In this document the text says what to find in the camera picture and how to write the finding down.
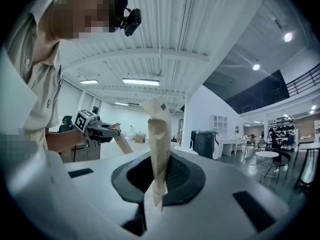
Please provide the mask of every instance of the forearm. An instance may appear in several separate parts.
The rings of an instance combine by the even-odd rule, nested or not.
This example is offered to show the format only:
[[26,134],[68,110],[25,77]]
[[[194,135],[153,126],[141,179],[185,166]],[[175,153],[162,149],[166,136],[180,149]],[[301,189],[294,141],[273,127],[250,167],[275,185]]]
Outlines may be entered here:
[[57,153],[86,142],[83,134],[79,130],[70,130],[62,133],[48,132],[45,135],[45,139],[48,150],[55,151]]

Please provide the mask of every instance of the ceiling light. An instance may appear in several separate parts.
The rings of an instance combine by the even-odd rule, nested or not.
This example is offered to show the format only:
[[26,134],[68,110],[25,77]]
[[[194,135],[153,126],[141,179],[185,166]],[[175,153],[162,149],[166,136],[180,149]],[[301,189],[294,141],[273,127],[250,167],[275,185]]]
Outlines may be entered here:
[[284,41],[290,42],[292,40],[292,33],[286,33],[284,36]]
[[138,85],[149,85],[149,86],[159,86],[158,80],[148,80],[148,79],[132,79],[124,78],[122,79],[126,84],[138,84]]
[[259,64],[255,64],[255,65],[253,66],[253,70],[258,70],[258,69],[260,69],[260,65],[259,65]]
[[120,103],[120,102],[115,102],[114,104],[121,105],[121,106],[129,106],[128,104]]
[[98,81],[97,80],[84,80],[84,81],[80,81],[81,84],[97,84]]

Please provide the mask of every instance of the brown wall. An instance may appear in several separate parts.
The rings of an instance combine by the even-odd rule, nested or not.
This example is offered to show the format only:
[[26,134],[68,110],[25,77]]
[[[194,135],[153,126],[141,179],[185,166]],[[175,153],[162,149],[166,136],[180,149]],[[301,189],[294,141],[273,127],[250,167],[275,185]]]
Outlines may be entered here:
[[320,120],[320,113],[312,114],[307,117],[296,119],[295,127],[298,129],[298,137],[311,135],[315,138],[315,121]]
[[260,125],[260,126],[250,126],[250,127],[243,127],[243,135],[248,135],[250,136],[251,134],[254,134],[254,136],[256,136],[257,138],[259,138],[259,136],[261,136],[261,132],[264,131],[264,126]]

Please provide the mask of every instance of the round ceiling light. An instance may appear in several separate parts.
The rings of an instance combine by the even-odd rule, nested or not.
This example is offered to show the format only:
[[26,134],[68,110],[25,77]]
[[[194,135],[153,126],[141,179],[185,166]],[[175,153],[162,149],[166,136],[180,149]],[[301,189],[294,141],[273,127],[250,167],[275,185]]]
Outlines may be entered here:
[[284,41],[290,42],[292,40],[292,34],[291,33],[286,33],[284,36]]
[[255,65],[253,66],[253,70],[258,70],[258,69],[260,69],[260,65],[259,65],[259,64],[255,64]]

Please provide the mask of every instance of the black camera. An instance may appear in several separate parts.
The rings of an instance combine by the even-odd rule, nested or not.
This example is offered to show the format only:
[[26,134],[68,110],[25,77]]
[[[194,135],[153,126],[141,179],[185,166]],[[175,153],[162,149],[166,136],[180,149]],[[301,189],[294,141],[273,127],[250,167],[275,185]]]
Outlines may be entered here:
[[141,24],[141,11],[140,9],[126,9],[130,12],[130,14],[128,17],[123,17],[123,22],[120,25],[120,29],[124,29],[124,34],[129,37],[132,36],[137,27]]

